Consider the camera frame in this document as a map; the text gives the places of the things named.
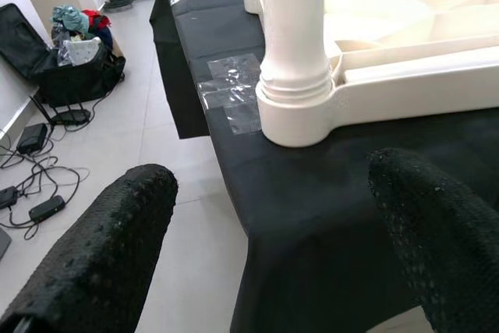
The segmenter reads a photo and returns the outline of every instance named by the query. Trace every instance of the floor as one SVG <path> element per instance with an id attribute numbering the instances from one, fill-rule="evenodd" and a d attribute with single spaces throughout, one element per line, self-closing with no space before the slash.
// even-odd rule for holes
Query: floor
<path id="1" fill-rule="evenodd" d="M 59 164 L 90 169 L 65 210 L 44 222 L 38 234 L 24 241 L 23 231 L 9 231 L 12 244 L 0 260 L 0 314 L 21 290 L 55 241 L 94 198 L 128 168 L 158 163 L 179 180 L 179 195 L 137 333 L 227 332 L 242 270 L 247 240 L 221 177 L 210 138 L 180 140 L 165 99 L 148 24 L 154 0 L 140 0 L 133 9 L 111 15 L 112 32 L 128 59 L 126 80 L 97 106 L 97 117 L 78 133 L 68 133 L 51 153 Z M 42 122 L 40 115 L 31 123 Z M 54 138 L 62 135 L 60 129 Z M 0 172 L 0 186 L 29 175 L 22 164 Z M 61 179 L 73 181 L 69 175 Z M 72 186 L 60 194 L 68 197 Z M 17 222 L 50 196 L 26 198 L 14 206 Z M 0 221 L 6 222 L 4 211 Z"/>

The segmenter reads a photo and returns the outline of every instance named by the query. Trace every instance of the table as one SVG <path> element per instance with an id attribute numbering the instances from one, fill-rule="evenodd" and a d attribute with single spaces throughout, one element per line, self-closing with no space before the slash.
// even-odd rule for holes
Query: table
<path id="1" fill-rule="evenodd" d="M 223 108 L 204 115 L 197 98 L 207 62 L 263 58 L 242 0 L 157 0 L 151 23 L 179 134 L 211 135 L 248 235 L 232 331 L 356 333 L 414 306 L 368 187 L 376 150 L 418 151 L 497 205 L 498 109 L 348 126 L 286 149 L 261 132 L 235 136 Z"/>

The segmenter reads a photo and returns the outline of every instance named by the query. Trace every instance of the black suitcase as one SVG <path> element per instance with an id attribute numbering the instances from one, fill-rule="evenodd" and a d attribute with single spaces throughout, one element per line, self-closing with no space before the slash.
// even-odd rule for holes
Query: black suitcase
<path id="1" fill-rule="evenodd" d="M 0 8 L 0 55 L 37 84 L 42 98 L 53 108 L 105 96 L 120 81 L 126 62 L 101 44 L 92 61 L 81 66 L 58 66 L 57 50 L 45 44 L 12 3 Z"/>

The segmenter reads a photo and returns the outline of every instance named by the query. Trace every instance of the black router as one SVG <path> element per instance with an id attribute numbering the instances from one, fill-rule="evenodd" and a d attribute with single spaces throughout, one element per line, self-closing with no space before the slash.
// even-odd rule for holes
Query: black router
<path id="1" fill-rule="evenodd" d="M 38 99 L 34 97 L 30 97 L 30 99 L 37 106 L 38 110 L 47 119 L 48 123 L 52 127 L 56 125 L 82 125 L 90 121 L 90 111 L 83 108 L 81 103 L 79 103 L 80 109 L 71 109 L 68 106 L 68 111 L 64 112 L 58 112 L 56 108 L 53 108 L 53 110 L 55 111 L 55 116 L 50 117 L 44 106 L 39 102 Z"/>

